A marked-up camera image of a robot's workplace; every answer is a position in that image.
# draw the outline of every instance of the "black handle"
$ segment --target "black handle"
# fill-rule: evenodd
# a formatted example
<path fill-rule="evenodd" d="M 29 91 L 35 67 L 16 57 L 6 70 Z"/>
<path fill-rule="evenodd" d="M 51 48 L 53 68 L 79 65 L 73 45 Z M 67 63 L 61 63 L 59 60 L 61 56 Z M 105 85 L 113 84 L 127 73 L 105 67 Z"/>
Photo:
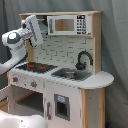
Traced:
<path fill-rule="evenodd" d="M 49 28 L 50 28 L 50 33 L 53 33 L 53 30 L 52 30 L 52 19 L 49 20 Z"/>
<path fill-rule="evenodd" d="M 49 114 L 50 102 L 47 103 L 47 117 L 48 120 L 51 120 L 51 115 Z"/>

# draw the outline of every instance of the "microwave window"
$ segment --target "microwave window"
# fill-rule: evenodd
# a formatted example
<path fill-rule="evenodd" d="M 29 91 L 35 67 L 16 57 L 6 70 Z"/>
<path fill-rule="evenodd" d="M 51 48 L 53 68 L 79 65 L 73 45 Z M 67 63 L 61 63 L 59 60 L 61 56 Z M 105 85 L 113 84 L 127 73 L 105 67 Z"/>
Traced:
<path fill-rule="evenodd" d="M 74 31 L 74 19 L 55 20 L 56 31 Z"/>

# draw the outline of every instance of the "countertop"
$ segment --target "countertop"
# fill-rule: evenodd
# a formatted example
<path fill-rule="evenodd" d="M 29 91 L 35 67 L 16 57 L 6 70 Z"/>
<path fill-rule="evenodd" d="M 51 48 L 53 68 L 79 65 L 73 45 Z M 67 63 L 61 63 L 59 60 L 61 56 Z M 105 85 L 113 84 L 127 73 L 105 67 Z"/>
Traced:
<path fill-rule="evenodd" d="M 61 68 L 65 68 L 65 67 L 58 66 L 57 68 L 55 68 L 49 72 L 46 72 L 45 74 L 28 72 L 28 71 L 19 70 L 16 68 L 13 68 L 12 71 L 15 71 L 15 72 L 20 71 L 20 73 L 41 77 L 42 79 L 44 79 L 44 81 L 46 80 L 46 81 L 57 82 L 57 83 L 66 84 L 66 85 L 73 86 L 73 87 L 83 88 L 83 89 L 97 89 L 97 88 L 107 87 L 107 86 L 111 85 L 114 81 L 114 77 L 110 73 L 107 73 L 104 71 L 100 71 L 96 75 L 91 75 L 90 77 L 88 77 L 87 79 L 85 79 L 83 81 L 74 81 L 74 80 L 69 80 L 69 79 L 64 79 L 64 78 L 58 78 L 55 76 L 53 77 L 51 75 L 53 72 L 55 72 Z"/>

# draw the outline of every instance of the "floor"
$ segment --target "floor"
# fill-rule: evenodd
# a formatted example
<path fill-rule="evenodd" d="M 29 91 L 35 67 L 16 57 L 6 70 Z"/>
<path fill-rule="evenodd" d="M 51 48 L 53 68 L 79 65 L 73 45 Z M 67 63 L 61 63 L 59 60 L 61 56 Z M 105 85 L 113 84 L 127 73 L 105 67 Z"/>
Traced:
<path fill-rule="evenodd" d="M 8 112 L 8 101 L 4 100 L 0 102 L 0 110 Z"/>

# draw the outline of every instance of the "faucet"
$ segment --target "faucet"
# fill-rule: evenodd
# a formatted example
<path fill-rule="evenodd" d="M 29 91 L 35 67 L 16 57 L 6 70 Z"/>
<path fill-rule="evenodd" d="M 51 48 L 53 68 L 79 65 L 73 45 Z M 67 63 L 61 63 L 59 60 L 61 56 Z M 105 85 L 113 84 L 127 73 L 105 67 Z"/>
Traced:
<path fill-rule="evenodd" d="M 76 64 L 77 70 L 83 70 L 83 69 L 85 69 L 85 64 L 82 64 L 82 63 L 80 62 L 80 58 L 81 58 L 81 55 L 82 55 L 82 54 L 86 54 L 86 55 L 89 57 L 89 59 L 90 59 L 90 65 L 93 65 L 92 56 L 91 56 L 88 52 L 82 51 L 82 52 L 80 52 L 80 53 L 78 54 L 78 63 Z"/>

